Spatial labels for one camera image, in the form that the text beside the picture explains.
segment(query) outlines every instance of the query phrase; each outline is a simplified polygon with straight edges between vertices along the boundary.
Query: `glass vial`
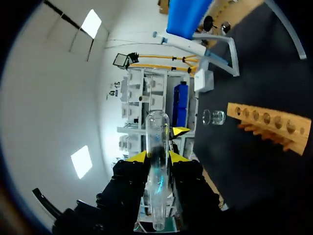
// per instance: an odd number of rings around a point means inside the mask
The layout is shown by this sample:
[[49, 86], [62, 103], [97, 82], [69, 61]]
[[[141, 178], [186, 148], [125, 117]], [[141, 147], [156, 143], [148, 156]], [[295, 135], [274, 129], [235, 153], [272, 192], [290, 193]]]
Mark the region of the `glass vial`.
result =
[[166, 113], [153, 111], [148, 114], [146, 118], [146, 143], [147, 156], [151, 159], [148, 191], [153, 228], [157, 231], [161, 231], [165, 227], [169, 127], [170, 121]]
[[224, 111], [214, 110], [210, 111], [208, 109], [204, 110], [202, 121], [205, 126], [208, 124], [212, 125], [223, 125], [226, 119]]

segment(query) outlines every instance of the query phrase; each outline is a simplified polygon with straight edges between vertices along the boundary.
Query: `test tube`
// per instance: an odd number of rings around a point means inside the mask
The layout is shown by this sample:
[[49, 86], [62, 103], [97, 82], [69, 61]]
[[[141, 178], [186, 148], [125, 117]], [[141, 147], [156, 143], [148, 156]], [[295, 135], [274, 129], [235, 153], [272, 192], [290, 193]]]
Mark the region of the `test tube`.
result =
[[148, 191], [153, 228], [157, 231], [165, 227], [169, 126], [169, 118], [162, 111], [153, 111], [146, 118], [147, 156], [151, 159]]

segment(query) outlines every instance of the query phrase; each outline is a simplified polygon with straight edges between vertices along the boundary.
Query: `blue container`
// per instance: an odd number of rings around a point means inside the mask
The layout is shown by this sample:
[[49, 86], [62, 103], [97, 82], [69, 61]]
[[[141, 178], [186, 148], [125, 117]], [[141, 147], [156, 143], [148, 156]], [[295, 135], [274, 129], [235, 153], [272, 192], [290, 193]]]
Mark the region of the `blue container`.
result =
[[212, 0], [171, 0], [167, 32], [191, 40]]
[[188, 105], [188, 86], [179, 84], [174, 87], [173, 126], [186, 126]]

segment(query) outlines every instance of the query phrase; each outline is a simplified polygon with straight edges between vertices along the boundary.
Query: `yellow pipe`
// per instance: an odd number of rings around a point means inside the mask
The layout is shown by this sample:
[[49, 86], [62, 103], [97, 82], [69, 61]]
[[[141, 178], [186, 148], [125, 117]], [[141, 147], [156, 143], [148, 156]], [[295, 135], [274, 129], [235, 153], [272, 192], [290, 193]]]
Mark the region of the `yellow pipe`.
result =
[[160, 58], [160, 59], [172, 59], [172, 56], [165, 55], [139, 55], [141, 58]]
[[192, 57], [196, 57], [197, 55], [190, 55], [190, 56], [186, 56], [185, 58], [188, 59], [188, 58], [192, 58]]
[[185, 62], [185, 64], [187, 64], [189, 67], [193, 67], [193, 65], [189, 64], [188, 62]]
[[194, 59], [186, 59], [185, 61], [188, 61], [188, 62], [195, 62], [195, 63], [197, 63], [197, 62], [199, 62], [200, 60], [194, 60]]
[[[154, 69], [166, 69], [172, 70], [174, 66], [164, 66], [164, 65], [149, 65], [149, 64], [132, 64], [130, 67], [141, 67], [141, 68], [154, 68]], [[189, 68], [175, 67], [175, 70], [188, 72]]]
[[[165, 56], [165, 55], [139, 55], [140, 58], [159, 58], [159, 59], [172, 59], [175, 56]], [[176, 57], [176, 60], [182, 60], [182, 57]], [[189, 62], [199, 62], [197, 59], [188, 59]]]

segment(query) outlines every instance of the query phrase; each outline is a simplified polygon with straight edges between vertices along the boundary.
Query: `ceiling light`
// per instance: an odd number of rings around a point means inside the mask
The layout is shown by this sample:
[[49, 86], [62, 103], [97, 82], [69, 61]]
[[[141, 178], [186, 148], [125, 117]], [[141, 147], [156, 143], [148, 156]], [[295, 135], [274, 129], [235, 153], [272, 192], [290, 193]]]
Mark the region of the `ceiling light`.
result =
[[83, 22], [82, 29], [94, 39], [97, 35], [101, 22], [102, 21], [98, 15], [92, 9]]
[[81, 179], [92, 168], [88, 146], [85, 145], [82, 147], [80, 150], [74, 153], [71, 158], [77, 176], [79, 179]]

